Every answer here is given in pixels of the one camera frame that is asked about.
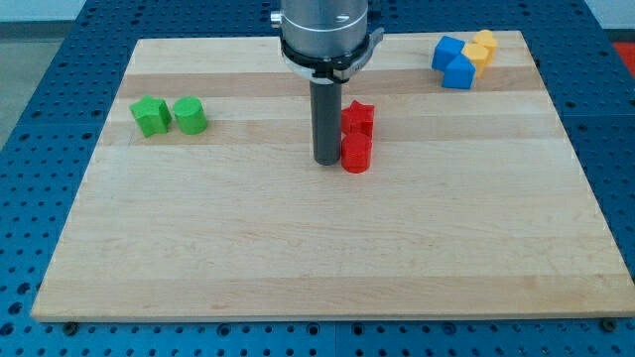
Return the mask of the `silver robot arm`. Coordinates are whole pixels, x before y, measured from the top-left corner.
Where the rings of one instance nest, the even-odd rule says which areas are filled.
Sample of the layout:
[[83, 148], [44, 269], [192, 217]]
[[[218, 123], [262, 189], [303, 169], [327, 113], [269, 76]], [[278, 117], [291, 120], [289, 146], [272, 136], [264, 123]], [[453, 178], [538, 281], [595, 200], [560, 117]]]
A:
[[371, 60], [384, 30], [368, 31], [366, 0], [282, 0], [270, 14], [284, 63], [315, 84], [343, 84]]

